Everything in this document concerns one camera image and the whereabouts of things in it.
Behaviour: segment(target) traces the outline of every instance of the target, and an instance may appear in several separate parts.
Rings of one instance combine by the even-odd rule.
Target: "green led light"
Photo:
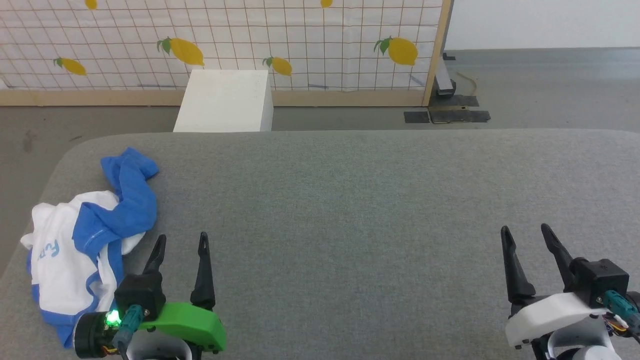
[[[121,320],[120,320],[120,314],[118,314],[118,310],[113,310],[108,312],[107,315],[105,316],[104,321],[110,327],[120,325]]]

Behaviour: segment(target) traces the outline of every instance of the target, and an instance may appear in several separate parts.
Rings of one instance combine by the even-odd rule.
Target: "white wall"
[[[455,0],[445,48],[640,47],[639,0]]]

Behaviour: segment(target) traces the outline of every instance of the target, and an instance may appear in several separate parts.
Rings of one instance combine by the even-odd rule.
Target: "blue fabric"
[[[29,249],[27,252],[27,274],[31,275],[31,255],[33,253],[33,248]]]
[[[107,246],[109,265],[116,282],[120,284],[124,278],[122,239],[148,231],[156,222],[156,196],[147,185],[147,179],[158,172],[158,167],[153,160],[132,148],[127,148],[120,156],[103,158],[100,164],[120,203],[113,210],[90,202],[83,203],[72,237],[76,249],[88,255],[96,265],[100,250]],[[27,270],[30,268],[31,252],[27,257]],[[65,348],[72,346],[74,326],[80,316],[98,306],[98,296],[90,285],[99,280],[98,272],[86,280],[84,285],[87,292],[93,295],[93,302],[78,314],[62,315],[40,310],[44,321],[56,328]],[[40,292],[37,284],[32,285],[31,295],[38,301]]]
[[[105,245],[151,229],[157,215],[156,195],[147,185],[158,172],[153,160],[128,147],[100,164],[120,203],[113,210],[89,202],[80,207],[73,239],[76,249],[92,259]]]

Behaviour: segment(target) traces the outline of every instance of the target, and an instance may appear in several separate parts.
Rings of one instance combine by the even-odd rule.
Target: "metal stand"
[[[438,68],[436,69],[436,95],[440,97],[452,97],[456,93],[456,82],[451,80],[445,60],[455,60],[454,57],[448,57],[444,53],[444,45],[447,43],[447,34],[449,32],[449,23],[451,22],[451,13],[453,12],[453,2],[449,8],[449,16],[447,18],[447,27],[445,28],[444,39],[442,40],[442,48],[440,49],[440,58],[438,59]]]

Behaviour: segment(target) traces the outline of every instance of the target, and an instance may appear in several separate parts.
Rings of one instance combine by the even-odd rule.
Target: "green leaf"
[[[391,43],[391,38],[385,39],[385,41],[380,44],[380,51],[382,51],[382,55],[384,55],[385,51],[389,48],[389,43]]]
[[[162,48],[167,54],[169,53],[169,50],[171,50],[171,39],[169,37],[162,41]]]

